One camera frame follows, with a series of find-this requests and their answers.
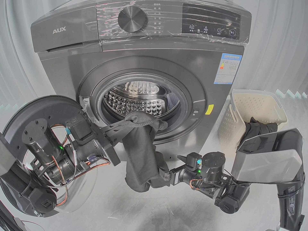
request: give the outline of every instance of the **white laundry basket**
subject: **white laundry basket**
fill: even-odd
[[[251,117],[265,124],[276,122],[278,131],[288,121],[282,105],[273,93],[260,90],[233,90],[218,129],[218,137],[224,153],[236,152],[246,131],[244,122],[249,122]]]

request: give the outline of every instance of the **black garment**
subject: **black garment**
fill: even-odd
[[[278,129],[277,123],[263,124],[259,121],[256,121],[253,117],[250,119],[249,123],[245,122],[245,125],[246,125],[246,132],[241,139],[241,143],[244,140],[250,139],[260,134],[277,132]]]
[[[153,145],[158,130],[164,130],[168,124],[143,111],[134,111],[125,117],[135,128],[123,139],[127,153],[126,178],[127,185],[136,192],[146,192],[150,186],[159,188],[170,186],[159,175],[158,168],[169,172],[168,166],[160,152]]]

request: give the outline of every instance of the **aux logo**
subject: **aux logo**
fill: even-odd
[[[54,29],[54,32],[53,32],[52,34],[54,34],[54,33],[60,33],[60,32],[66,31],[65,28],[66,28],[66,26],[65,26],[65,27],[61,27],[61,28]]]

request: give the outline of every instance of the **gray floor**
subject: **gray floor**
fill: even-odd
[[[288,116],[285,128],[298,127],[306,142],[303,146],[304,164],[308,163],[308,100],[286,94],[279,98]],[[217,129],[224,114],[222,110],[215,127],[201,154],[220,150]],[[226,153],[226,169],[232,168],[234,152]],[[170,162],[170,168],[180,165]],[[275,185],[254,184],[241,209],[233,214],[223,213],[214,201],[193,191],[184,183],[174,187],[150,189],[136,193],[125,183],[125,162],[117,167],[107,166],[98,170],[98,179],[92,194],[78,210],[57,214],[50,218],[30,218],[10,208],[21,219],[35,221],[48,230],[148,230],[148,231],[264,231],[276,229],[279,222],[279,205]],[[302,213],[308,215],[308,188]],[[27,224],[33,231],[41,230]],[[301,230],[308,230],[308,220]]]

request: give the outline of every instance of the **yellow warning sticker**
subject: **yellow warning sticker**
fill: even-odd
[[[208,110],[207,110],[207,112],[205,114],[206,115],[210,115],[213,109],[214,109],[214,105],[210,104],[209,107],[208,107]]]

